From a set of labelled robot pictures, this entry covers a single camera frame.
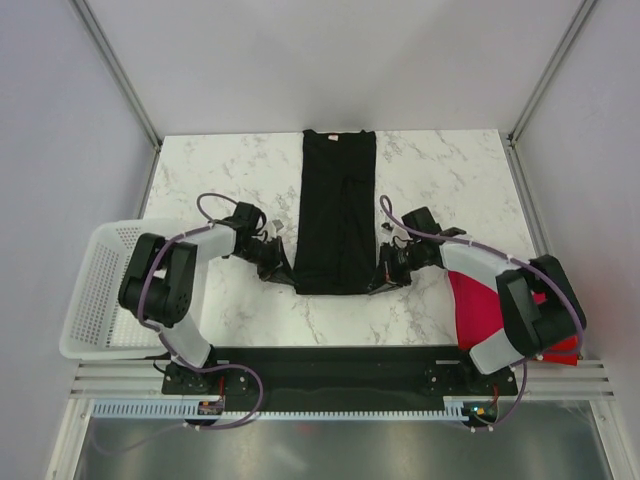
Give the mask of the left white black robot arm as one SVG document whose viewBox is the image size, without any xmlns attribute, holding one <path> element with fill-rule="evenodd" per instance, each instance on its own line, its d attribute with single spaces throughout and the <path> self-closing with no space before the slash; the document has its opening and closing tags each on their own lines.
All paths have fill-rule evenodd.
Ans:
<svg viewBox="0 0 640 480">
<path fill-rule="evenodd" d="M 196 269 L 217 258 L 235 256 L 256 266 L 264 282 L 293 286 L 293 270 L 279 232 L 258 207 L 238 202 L 233 214 L 166 238 L 140 235 L 118 293 L 120 307 L 154 331 L 172 361 L 185 367 L 185 382 L 208 393 L 219 382 L 214 347 L 201 335 L 189 313 Z"/>
</svg>

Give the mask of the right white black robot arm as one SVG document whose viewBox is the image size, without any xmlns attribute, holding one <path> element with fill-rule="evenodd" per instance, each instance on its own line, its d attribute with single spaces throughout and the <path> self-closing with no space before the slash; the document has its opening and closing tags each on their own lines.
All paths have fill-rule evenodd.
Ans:
<svg viewBox="0 0 640 480">
<path fill-rule="evenodd" d="M 393 222 L 404 236 L 381 244 L 370 291 L 408 286 L 426 267 L 445 271 L 457 343 L 470 359 L 457 371 L 465 391 L 481 393 L 495 372 L 529 359 L 576 364 L 586 317 L 556 257 L 520 260 L 457 227 L 442 229 L 426 207 Z"/>
</svg>

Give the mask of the black t shirt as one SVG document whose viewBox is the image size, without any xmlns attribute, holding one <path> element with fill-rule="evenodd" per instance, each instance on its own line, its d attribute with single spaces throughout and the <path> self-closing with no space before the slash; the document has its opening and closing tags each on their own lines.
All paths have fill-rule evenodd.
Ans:
<svg viewBox="0 0 640 480">
<path fill-rule="evenodd" d="M 376 134 L 303 132 L 299 295 L 361 295 L 377 265 Z"/>
</svg>

